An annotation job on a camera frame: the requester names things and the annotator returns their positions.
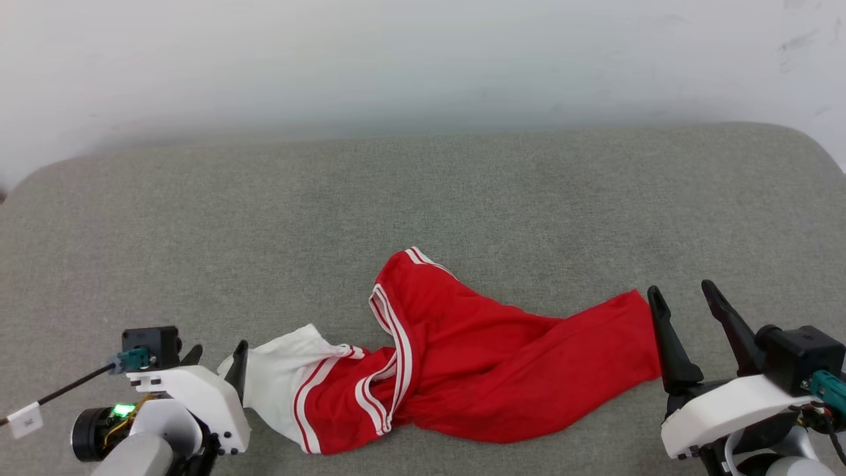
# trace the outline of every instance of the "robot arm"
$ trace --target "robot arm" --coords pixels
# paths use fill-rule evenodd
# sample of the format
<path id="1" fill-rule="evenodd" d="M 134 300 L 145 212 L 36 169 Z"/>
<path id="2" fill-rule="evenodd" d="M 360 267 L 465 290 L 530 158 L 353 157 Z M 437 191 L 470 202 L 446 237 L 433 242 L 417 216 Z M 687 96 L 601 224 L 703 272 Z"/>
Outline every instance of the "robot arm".
<path id="1" fill-rule="evenodd" d="M 783 331 L 767 325 L 753 335 L 711 281 L 703 281 L 702 290 L 731 344 L 738 378 L 702 383 L 652 286 L 648 297 L 669 395 L 662 424 L 667 454 L 700 458 L 710 476 L 833 474 L 817 460 L 807 429 L 831 434 L 843 453 L 834 432 L 843 429 L 846 384 L 834 375 L 846 347 L 811 326 Z M 736 456 L 765 449 L 772 452 L 735 463 Z"/>
<path id="2" fill-rule="evenodd" d="M 219 456 L 246 451 L 246 341 L 221 378 L 197 365 L 201 346 L 179 361 L 177 335 L 173 327 L 124 331 L 124 352 L 149 352 L 149 365 L 130 366 L 136 371 L 126 373 L 130 385 L 146 396 L 134 406 L 92 408 L 77 418 L 74 454 L 84 462 L 102 461 L 96 476 L 204 476 Z"/>

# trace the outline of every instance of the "red pants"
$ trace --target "red pants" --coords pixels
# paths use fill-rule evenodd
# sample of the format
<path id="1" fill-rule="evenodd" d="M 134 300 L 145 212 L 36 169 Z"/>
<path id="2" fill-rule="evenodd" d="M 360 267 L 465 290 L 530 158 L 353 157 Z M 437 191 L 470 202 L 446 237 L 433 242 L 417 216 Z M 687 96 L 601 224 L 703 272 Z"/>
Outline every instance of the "red pants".
<path id="1" fill-rule="evenodd" d="M 352 450 L 406 423 L 525 440 L 661 374 L 637 291 L 570 318 L 542 317 L 480 296 L 411 248 L 385 264 L 371 306 L 396 346 L 345 346 L 302 375 L 292 410 L 308 452 Z"/>

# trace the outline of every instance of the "gray fabric surface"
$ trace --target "gray fabric surface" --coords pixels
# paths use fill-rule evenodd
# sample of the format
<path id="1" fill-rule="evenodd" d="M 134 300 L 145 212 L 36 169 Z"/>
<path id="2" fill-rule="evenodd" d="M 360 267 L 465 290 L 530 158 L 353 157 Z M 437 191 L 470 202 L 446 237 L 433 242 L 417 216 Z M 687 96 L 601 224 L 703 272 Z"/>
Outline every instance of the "gray fabric surface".
<path id="1" fill-rule="evenodd" d="M 533 313 L 567 316 L 660 285 L 691 358 L 724 378 L 735 364 L 704 278 L 754 329 L 814 324 L 846 340 L 844 205 L 843 174 L 819 146 L 756 124 L 58 163 L 0 206 L 0 412 L 97 367 L 128 327 L 176 324 L 210 368 L 238 339 L 255 346 L 308 323 L 332 343 L 390 345 L 367 297 L 387 258 L 411 245 Z M 101 377 L 47 405 L 45 429 L 0 434 L 0 473 L 90 472 L 68 445 L 74 417 L 134 397 L 124 379 Z M 303 454 L 250 412 L 250 449 L 215 474 L 704 474 L 663 453 L 664 405 L 653 382 L 536 440 L 497 446 L 406 427 L 333 457 Z M 844 474 L 831 445 L 815 442 Z"/>

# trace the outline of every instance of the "white tag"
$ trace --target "white tag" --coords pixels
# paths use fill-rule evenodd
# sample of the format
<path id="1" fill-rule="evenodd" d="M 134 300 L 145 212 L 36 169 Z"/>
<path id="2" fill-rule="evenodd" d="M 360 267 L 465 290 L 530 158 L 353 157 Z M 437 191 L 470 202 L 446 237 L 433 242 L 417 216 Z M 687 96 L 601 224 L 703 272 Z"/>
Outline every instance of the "white tag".
<path id="1" fill-rule="evenodd" d="M 8 416 L 8 424 L 12 427 L 12 436 L 17 440 L 44 426 L 41 419 L 41 409 L 38 402 L 31 403 Z"/>

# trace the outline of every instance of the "white wall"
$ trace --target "white wall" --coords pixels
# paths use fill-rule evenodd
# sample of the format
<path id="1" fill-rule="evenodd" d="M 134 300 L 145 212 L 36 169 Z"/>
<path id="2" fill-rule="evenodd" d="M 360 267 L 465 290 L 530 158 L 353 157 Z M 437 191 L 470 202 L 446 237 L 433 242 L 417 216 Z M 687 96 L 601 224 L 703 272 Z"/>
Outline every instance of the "white wall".
<path id="1" fill-rule="evenodd" d="M 725 119 L 802 130 L 846 168 L 845 9 L 0 0 L 0 185 L 123 147 Z"/>

